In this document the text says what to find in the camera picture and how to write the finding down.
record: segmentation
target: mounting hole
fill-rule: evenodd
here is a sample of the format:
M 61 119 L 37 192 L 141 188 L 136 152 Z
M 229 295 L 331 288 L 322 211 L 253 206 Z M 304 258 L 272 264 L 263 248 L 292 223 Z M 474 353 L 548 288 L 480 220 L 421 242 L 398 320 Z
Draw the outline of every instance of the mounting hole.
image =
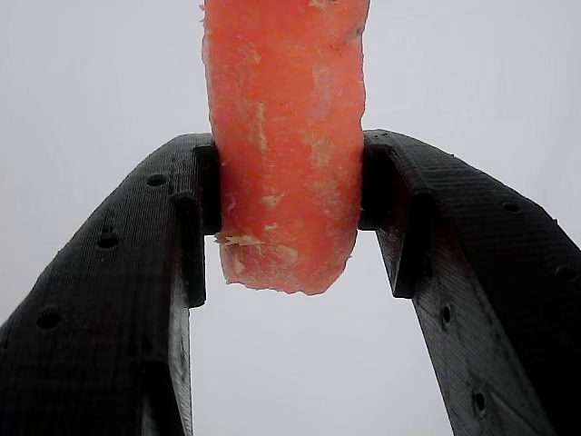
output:
M 99 235 L 99 239 L 97 240 L 97 246 L 104 250 L 112 249 L 116 247 L 119 243 L 119 236 L 115 233 L 103 233 Z
M 576 271 L 571 268 L 569 265 L 559 265 L 555 270 L 555 275 L 560 279 L 571 280 L 577 278 Z
M 482 392 L 475 392 L 472 395 L 472 402 L 474 403 L 474 411 L 480 417 L 484 416 L 487 411 L 487 397 Z
M 163 174 L 152 174 L 147 178 L 147 184 L 150 186 L 161 186 L 167 182 L 167 177 Z
M 520 206 L 514 203 L 502 203 L 502 209 L 508 213 L 519 213 Z
M 61 315 L 54 308 L 46 308 L 36 320 L 36 325 L 41 330 L 52 330 L 61 322 Z
M 446 304 L 444 307 L 442 307 L 440 310 L 440 316 L 444 325 L 449 324 L 450 320 L 452 319 L 452 310 L 450 309 L 450 306 Z

